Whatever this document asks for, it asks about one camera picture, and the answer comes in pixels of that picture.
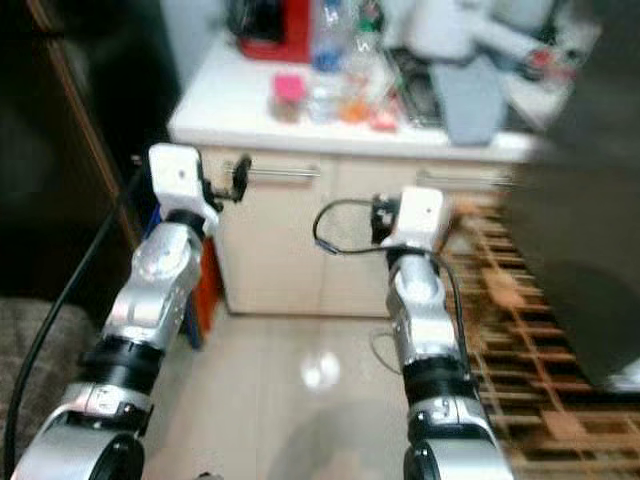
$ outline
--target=metal handle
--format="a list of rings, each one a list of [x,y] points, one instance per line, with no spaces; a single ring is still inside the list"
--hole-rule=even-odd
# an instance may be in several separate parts
[[[494,179],[483,179],[475,177],[441,177],[434,175],[428,170],[420,170],[416,175],[416,182],[418,184],[425,182],[440,183],[446,185],[464,185],[472,187],[499,187],[499,188],[512,188],[515,187],[515,183],[509,176],[497,177]]]
[[[233,173],[233,165],[226,162],[224,166],[225,173]],[[249,176],[260,177],[294,177],[294,178],[316,178],[321,175],[320,170],[316,167],[309,168],[254,168],[249,170]]]

